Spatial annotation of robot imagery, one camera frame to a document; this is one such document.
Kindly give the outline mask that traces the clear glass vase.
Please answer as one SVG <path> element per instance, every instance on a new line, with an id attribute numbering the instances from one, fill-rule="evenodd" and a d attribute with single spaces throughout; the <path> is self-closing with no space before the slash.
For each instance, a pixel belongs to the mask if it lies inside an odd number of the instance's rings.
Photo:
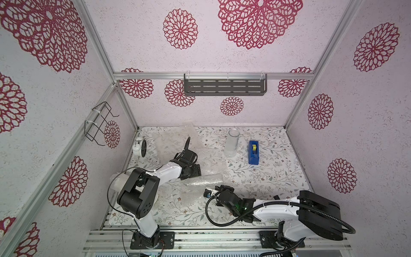
<path id="1" fill-rule="evenodd" d="M 190 189 L 214 187 L 215 185 L 222 184 L 223 182 L 224 177 L 222 174 L 199 176 L 182 181 L 182 183 Z"/>
<path id="2" fill-rule="evenodd" d="M 227 139 L 224 145 L 224 155 L 228 158 L 234 158 L 237 154 L 238 141 L 240 132 L 237 129 L 231 128 L 228 130 Z"/>

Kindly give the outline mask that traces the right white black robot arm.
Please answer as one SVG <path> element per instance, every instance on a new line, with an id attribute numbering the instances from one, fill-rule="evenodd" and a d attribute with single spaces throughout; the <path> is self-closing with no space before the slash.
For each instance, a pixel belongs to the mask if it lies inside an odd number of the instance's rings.
<path id="1" fill-rule="evenodd" d="M 313 235 L 333 241 L 343 240 L 340 206 L 327 198 L 302 190 L 297 197 L 280 200 L 240 198 L 230 186 L 205 189 L 203 196 L 215 199 L 238 221 L 246 223 L 278 221 L 277 240 L 294 243 Z"/>

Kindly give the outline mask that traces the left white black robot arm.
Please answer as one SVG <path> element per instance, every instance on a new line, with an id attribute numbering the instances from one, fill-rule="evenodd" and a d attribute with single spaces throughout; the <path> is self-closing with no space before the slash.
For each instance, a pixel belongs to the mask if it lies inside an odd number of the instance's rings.
<path id="1" fill-rule="evenodd" d="M 200 177 L 201 168 L 197 159 L 197 153 L 185 149 L 157 170 L 148 171 L 137 167 L 131 172 L 119 191 L 117 203 L 126 214 L 133 217 L 143 239 L 149 239 L 153 244 L 158 241 L 159 225 L 151 212 L 158 188 L 174 179 L 183 181 Z"/>

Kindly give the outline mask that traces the blue tape dispenser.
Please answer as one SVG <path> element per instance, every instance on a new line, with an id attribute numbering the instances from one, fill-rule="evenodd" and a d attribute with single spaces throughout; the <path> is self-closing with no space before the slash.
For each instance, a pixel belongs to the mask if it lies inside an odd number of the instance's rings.
<path id="1" fill-rule="evenodd" d="M 250 165 L 258 165 L 259 161 L 259 142 L 251 140 L 248 144 L 248 163 Z"/>

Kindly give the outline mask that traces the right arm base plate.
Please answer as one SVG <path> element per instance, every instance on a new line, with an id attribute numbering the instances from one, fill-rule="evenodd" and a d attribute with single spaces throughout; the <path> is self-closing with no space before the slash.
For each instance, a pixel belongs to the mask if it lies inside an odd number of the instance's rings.
<path id="1" fill-rule="evenodd" d="M 273 248 L 275 250 L 284 250 L 296 244 L 286 238 L 280 238 L 276 230 L 259 231 L 260 243 L 262 248 Z"/>

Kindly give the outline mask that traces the grey slotted wall shelf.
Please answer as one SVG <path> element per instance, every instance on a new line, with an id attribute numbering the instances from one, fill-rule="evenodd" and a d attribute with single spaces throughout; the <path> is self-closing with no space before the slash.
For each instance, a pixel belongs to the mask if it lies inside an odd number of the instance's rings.
<path id="1" fill-rule="evenodd" d="M 265 74 L 256 78 L 193 77 L 185 74 L 183 80 L 187 96 L 263 96 L 267 89 Z"/>

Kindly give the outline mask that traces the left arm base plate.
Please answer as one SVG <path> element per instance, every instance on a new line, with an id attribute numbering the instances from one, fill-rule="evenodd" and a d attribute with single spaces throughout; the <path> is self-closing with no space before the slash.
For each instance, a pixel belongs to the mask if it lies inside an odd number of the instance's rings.
<path id="1" fill-rule="evenodd" d="M 131 250 L 169 250 L 174 248 L 175 232 L 155 232 L 151 238 L 136 232 L 130 244 Z"/>

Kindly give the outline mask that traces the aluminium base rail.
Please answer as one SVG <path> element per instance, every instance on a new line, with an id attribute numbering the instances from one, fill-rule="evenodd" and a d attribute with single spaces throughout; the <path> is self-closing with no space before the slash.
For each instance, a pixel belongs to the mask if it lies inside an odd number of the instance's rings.
<path id="1" fill-rule="evenodd" d="M 225 251 L 260 251 L 260 232 L 274 231 L 273 228 L 261 227 L 236 229 L 165 229 L 165 232 L 174 232 L 173 248 L 165 250 L 171 252 L 225 252 Z M 132 233 L 123 230 L 94 230 L 86 239 L 82 253 L 137 253 L 142 250 L 130 249 Z M 319 236 L 309 236 L 304 241 L 302 250 L 352 250 L 347 238 L 343 241 L 331 241 Z"/>

